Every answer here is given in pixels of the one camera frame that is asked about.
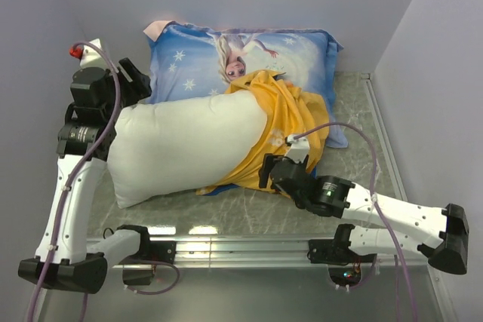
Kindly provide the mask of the yellow Mickey Mouse pillowcase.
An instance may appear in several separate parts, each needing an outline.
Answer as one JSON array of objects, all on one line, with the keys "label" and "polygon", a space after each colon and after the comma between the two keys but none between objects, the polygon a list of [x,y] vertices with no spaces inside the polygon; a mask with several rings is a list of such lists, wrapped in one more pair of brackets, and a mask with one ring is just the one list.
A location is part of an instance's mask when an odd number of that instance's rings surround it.
[{"label": "yellow Mickey Mouse pillowcase", "polygon": [[266,125],[244,160],[221,181],[196,190],[197,195],[215,195],[234,186],[273,193],[272,183],[259,186],[260,169],[266,154],[283,156],[289,149],[285,138],[329,121],[323,97],[302,90],[274,70],[259,70],[231,82],[226,94],[242,91],[254,96],[266,114]]}]

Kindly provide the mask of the white pillow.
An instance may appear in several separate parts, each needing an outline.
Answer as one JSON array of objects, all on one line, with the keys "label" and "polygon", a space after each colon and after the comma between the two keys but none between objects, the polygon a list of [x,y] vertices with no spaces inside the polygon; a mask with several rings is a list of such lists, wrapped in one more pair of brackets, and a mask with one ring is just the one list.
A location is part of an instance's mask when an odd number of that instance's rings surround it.
[{"label": "white pillow", "polygon": [[123,108],[107,161],[118,207],[221,181],[245,160],[266,121],[246,90]]}]

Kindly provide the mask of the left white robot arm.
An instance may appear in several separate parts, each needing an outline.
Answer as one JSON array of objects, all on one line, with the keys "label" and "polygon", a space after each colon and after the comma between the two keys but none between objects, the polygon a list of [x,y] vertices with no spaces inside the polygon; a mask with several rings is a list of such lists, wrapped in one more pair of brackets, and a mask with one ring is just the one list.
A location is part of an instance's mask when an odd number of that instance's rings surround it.
[{"label": "left white robot arm", "polygon": [[95,294],[107,272],[130,258],[147,261],[146,227],[122,225],[87,245],[88,220],[97,182],[106,170],[120,110],[149,96],[149,78],[128,59],[120,66],[81,61],[70,85],[73,101],[57,136],[57,184],[51,213],[34,257],[20,261],[20,278],[49,290]]}]

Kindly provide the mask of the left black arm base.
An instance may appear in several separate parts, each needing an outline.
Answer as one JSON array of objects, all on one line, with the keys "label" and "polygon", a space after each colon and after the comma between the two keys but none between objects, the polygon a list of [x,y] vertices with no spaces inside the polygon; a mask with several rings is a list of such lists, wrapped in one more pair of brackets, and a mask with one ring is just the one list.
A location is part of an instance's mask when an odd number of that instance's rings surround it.
[{"label": "left black arm base", "polygon": [[147,287],[162,267],[177,274],[174,270],[176,251],[176,241],[152,241],[147,254],[128,256],[121,262],[124,285],[130,288]]}]

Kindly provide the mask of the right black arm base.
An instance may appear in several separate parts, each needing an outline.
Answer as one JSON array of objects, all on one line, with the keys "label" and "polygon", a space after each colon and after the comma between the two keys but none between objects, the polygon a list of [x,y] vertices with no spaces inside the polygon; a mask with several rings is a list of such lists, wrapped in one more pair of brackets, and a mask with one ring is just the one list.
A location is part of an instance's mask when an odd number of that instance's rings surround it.
[{"label": "right black arm base", "polygon": [[343,242],[334,239],[308,240],[307,258],[312,264],[328,267],[330,281],[336,288],[349,290],[361,283],[361,257]]}]

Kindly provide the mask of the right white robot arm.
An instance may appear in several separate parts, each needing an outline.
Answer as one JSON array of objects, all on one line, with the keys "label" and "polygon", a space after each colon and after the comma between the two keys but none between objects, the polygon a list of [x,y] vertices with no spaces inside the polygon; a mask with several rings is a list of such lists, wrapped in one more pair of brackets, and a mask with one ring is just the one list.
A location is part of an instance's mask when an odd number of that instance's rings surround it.
[{"label": "right white robot arm", "polygon": [[267,154],[259,172],[260,186],[283,192],[295,205],[320,217],[341,220],[331,239],[309,240],[313,264],[345,266],[371,262],[377,254],[426,257],[448,274],[468,272],[469,225],[456,204],[424,207],[378,195],[335,176],[308,174],[304,164]]}]

